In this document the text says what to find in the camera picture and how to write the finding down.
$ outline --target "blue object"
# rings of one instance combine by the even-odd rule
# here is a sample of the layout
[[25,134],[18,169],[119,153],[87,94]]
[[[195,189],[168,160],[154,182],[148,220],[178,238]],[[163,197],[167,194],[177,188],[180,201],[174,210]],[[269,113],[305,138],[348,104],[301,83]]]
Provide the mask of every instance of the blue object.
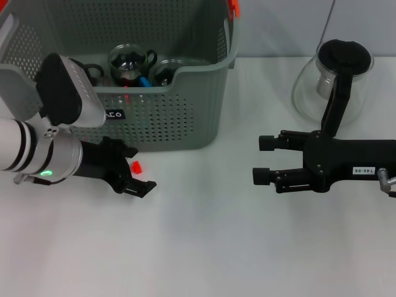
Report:
[[150,81],[146,79],[144,76],[140,78],[140,86],[143,88],[150,88],[152,87]]

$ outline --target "white table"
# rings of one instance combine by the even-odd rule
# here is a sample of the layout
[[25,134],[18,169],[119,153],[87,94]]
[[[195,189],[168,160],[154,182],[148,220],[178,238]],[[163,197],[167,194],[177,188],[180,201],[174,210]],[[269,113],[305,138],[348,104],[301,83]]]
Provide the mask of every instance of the white table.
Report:
[[[0,173],[0,296],[394,297],[396,200],[378,182],[326,194],[254,186],[253,167],[300,168],[260,135],[317,129],[292,107],[305,58],[238,59],[220,131],[202,150],[140,153],[146,198],[71,178],[16,186]],[[396,138],[396,59],[378,58],[344,139]]]

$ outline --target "white wall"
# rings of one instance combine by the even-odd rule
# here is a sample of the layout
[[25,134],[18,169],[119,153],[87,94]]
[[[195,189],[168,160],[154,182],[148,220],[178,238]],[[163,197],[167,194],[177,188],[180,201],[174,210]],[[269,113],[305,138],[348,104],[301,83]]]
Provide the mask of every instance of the white wall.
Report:
[[[238,56],[312,56],[332,0],[239,0]],[[356,40],[396,56],[396,0],[337,0],[325,39]]]

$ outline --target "gray plastic basket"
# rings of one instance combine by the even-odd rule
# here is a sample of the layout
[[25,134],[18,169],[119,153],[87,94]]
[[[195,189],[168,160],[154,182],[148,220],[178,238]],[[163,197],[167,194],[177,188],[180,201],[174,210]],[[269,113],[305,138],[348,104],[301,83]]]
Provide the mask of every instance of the gray plastic basket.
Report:
[[34,79],[52,52],[97,63],[135,43],[163,57],[200,59],[182,67],[167,87],[95,87],[106,109],[126,119],[99,129],[73,129],[81,140],[124,139],[141,151],[198,149],[216,137],[238,18],[226,0],[9,0],[0,14],[0,96],[20,120],[40,108]]

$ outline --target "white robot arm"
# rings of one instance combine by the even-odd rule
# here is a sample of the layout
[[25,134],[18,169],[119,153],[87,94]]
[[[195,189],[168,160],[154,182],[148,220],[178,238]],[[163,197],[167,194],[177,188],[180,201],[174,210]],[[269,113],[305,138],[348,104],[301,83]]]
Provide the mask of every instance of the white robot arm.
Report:
[[37,77],[43,107],[32,119],[0,119],[0,170],[13,171],[14,182],[52,185],[76,175],[103,179],[117,193],[144,197],[155,182],[131,175],[126,158],[137,154],[122,140],[104,137],[100,144],[81,142],[74,127],[100,127],[106,113],[84,70],[58,54],[49,55]]

